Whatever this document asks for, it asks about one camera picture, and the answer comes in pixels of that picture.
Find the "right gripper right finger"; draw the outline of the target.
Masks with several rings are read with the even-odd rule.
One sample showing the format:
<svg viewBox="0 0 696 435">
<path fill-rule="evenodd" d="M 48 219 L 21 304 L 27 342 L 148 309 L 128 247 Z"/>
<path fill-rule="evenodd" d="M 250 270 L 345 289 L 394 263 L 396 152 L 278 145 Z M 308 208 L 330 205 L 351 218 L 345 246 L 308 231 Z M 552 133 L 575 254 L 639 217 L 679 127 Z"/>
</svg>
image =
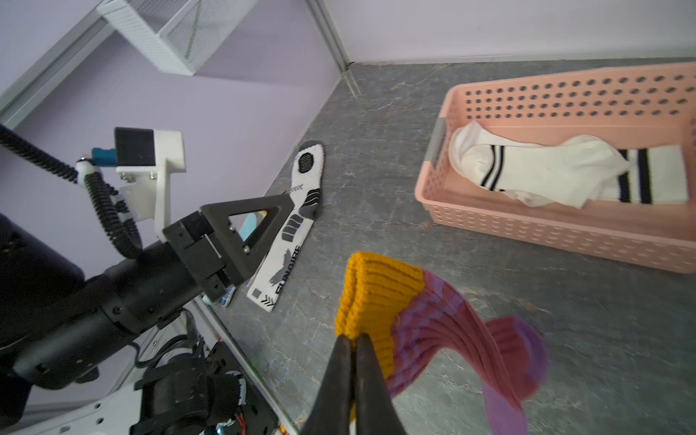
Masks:
<svg viewBox="0 0 696 435">
<path fill-rule="evenodd" d="M 406 434 L 393 407 L 373 342 L 367 333 L 362 333 L 356 344 L 355 411 L 357 434 Z"/>
</svg>

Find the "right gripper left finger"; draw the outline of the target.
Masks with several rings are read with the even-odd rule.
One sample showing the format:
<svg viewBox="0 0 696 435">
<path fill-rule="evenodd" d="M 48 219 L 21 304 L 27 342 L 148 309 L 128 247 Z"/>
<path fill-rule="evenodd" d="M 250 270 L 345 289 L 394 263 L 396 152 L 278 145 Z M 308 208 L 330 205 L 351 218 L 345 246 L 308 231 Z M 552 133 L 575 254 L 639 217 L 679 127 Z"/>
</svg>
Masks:
<svg viewBox="0 0 696 435">
<path fill-rule="evenodd" d="M 350 433 L 353 401 L 353 347 L 345 335 L 333 346 L 315 404 L 301 434 Z"/>
</svg>

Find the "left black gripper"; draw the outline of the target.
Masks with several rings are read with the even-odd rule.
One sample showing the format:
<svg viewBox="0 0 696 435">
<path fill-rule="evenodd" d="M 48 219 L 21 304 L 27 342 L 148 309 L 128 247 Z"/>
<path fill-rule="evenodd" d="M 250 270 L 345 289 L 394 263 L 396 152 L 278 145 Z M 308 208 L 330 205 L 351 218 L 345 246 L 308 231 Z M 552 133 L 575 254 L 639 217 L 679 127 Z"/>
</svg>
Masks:
<svg viewBox="0 0 696 435">
<path fill-rule="evenodd" d="M 137 337 L 201 293 L 220 299 L 255 274 L 294 206 L 289 194 L 214 203 L 167 226 L 163 243 L 90 282 L 101 300 L 81 317 L 81 332 Z M 266 215 L 243 239 L 233 221 L 261 211 Z"/>
</svg>

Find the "magenta purple yellow-cuff sock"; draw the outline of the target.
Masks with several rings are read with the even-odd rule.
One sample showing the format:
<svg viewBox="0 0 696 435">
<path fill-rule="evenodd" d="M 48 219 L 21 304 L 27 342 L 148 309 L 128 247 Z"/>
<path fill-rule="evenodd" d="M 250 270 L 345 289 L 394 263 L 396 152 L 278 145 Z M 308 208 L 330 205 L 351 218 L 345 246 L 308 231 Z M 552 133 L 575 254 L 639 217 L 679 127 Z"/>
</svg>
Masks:
<svg viewBox="0 0 696 435">
<path fill-rule="evenodd" d="M 348 260 L 335 319 L 353 344 L 369 335 L 391 398 L 441 349 L 458 353 L 482 382 L 494 434 L 526 434 L 523 403 L 547 377 L 547 348 L 524 320 L 480 319 L 467 299 L 430 271 L 365 252 Z"/>
</svg>

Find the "white sock two black stripes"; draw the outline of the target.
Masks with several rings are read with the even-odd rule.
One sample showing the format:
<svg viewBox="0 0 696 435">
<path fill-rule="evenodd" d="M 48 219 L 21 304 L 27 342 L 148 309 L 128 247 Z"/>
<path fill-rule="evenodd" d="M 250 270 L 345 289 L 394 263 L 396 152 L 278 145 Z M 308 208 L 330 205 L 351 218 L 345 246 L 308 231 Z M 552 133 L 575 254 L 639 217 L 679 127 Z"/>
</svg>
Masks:
<svg viewBox="0 0 696 435">
<path fill-rule="evenodd" d="M 619 150 L 629 170 L 604 183 L 592 200 L 629 204 L 674 205 L 689 201 L 682 147 Z"/>
</svg>

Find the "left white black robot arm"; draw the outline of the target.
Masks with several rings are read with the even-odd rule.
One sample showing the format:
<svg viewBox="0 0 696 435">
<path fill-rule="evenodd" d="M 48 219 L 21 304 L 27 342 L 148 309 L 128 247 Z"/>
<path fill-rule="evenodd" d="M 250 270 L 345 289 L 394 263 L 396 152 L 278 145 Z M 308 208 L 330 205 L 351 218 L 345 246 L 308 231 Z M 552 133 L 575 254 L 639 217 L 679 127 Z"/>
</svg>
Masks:
<svg viewBox="0 0 696 435">
<path fill-rule="evenodd" d="M 245 283 L 293 210 L 286 195 L 213 203 L 170 218 L 170 177 L 186 169 L 175 130 L 118 127 L 111 150 L 68 164 L 9 128 L 2 146 L 85 189 L 121 262 L 86 278 L 66 257 L 1 220 L 1 425 L 29 394 L 90 381 L 100 363 L 192 299 L 218 300 Z"/>
</svg>

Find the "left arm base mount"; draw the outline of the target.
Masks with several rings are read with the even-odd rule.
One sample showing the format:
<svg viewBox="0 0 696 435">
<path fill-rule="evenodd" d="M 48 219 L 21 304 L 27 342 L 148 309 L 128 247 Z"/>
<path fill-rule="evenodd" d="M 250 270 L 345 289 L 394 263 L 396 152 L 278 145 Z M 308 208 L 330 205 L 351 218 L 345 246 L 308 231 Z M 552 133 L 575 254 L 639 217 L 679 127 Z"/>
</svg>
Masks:
<svg viewBox="0 0 696 435">
<path fill-rule="evenodd" d="M 101 400 L 21 429 L 23 434 L 282 434 L 286 425 L 242 358 L 222 340 L 206 345 L 190 311 L 185 327 L 142 377 Z"/>
</svg>

